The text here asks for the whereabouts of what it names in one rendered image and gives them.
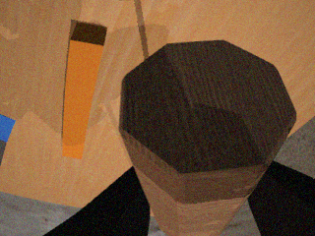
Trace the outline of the blue flat strip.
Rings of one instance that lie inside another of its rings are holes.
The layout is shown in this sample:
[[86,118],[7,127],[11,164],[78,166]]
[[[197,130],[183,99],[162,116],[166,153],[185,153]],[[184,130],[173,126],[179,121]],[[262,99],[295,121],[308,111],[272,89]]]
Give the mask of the blue flat strip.
[[11,135],[15,122],[16,121],[13,121],[13,119],[0,114],[0,141],[8,142],[9,135]]

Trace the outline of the orange-brown long flat bar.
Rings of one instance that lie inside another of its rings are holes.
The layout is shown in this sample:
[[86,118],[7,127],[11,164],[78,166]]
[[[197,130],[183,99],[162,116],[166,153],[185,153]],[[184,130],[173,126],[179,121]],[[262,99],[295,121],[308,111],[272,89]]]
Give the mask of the orange-brown long flat bar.
[[107,28],[77,23],[67,59],[62,156],[82,158]]

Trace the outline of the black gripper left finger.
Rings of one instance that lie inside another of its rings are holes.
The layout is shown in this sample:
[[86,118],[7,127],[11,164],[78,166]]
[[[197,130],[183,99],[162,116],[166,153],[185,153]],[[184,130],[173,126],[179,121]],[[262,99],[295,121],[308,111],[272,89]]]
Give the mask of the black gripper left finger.
[[134,166],[43,236],[147,236],[150,205]]

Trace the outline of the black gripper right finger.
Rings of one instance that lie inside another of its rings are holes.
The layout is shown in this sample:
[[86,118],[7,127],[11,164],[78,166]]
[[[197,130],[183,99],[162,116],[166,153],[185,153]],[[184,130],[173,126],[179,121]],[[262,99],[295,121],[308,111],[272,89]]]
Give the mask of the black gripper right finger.
[[248,197],[261,236],[315,236],[315,178],[273,161]]

